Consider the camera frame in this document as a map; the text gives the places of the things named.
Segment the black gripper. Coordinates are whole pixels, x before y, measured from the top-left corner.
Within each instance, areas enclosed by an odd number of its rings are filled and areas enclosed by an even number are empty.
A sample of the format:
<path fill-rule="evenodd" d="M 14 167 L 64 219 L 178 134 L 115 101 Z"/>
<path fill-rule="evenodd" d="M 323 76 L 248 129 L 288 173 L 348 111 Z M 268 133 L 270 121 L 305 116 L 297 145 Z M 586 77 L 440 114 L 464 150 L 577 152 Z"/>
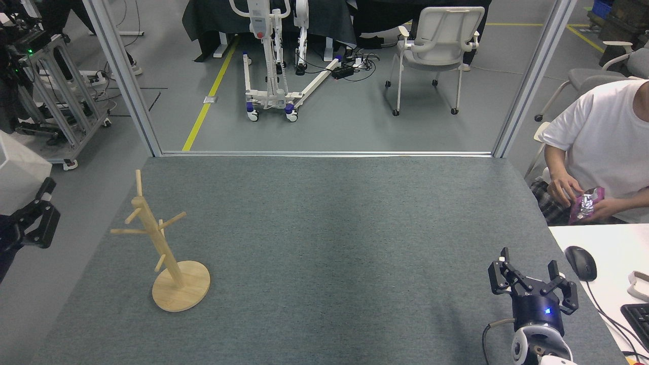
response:
<path fill-rule="evenodd" d="M 1 283 L 17 252 L 24 245 L 48 248 L 51 245 L 60 213 L 44 199 L 56 187 L 52 178 L 46 178 L 35 198 L 9 216 L 1 215 Z"/>
<path fill-rule="evenodd" d="M 550 282 L 540 287 L 542 296 L 528 295 L 528 280 L 510 262 L 508 248 L 503 248 L 500 256 L 489 266 L 492 293 L 511 295 L 514 331 L 524 326 L 544 325 L 563 333 L 561 312 L 570 316 L 579 308 L 575 282 L 559 272 L 557 261 L 549 262 L 548 271 Z M 558 296 L 551 294 L 556 288 L 563 294 L 561 305 Z"/>

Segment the person's right hand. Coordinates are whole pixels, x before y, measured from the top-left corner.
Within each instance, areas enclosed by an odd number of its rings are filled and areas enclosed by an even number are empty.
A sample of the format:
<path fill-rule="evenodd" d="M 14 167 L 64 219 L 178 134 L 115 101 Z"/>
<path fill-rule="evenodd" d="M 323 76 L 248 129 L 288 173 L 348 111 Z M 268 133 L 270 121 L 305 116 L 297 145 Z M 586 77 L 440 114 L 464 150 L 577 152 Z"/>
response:
<path fill-rule="evenodd" d="M 581 196 L 584 190 L 575 178 L 566 171 L 550 173 L 550 183 L 547 189 L 550 196 L 565 207 L 570 207 Z"/>

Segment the person's left hand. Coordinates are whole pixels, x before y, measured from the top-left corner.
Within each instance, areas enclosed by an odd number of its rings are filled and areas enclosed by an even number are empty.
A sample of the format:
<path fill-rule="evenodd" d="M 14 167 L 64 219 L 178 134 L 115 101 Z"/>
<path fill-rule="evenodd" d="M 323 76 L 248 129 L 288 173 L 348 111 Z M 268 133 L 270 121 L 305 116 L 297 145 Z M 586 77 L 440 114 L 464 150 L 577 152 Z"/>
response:
<path fill-rule="evenodd" d="M 629 199 L 610 198 L 601 200 L 593 206 L 594 210 L 588 221 L 599 222 L 608 220 L 615 214 L 628 210 L 629 206 Z"/>

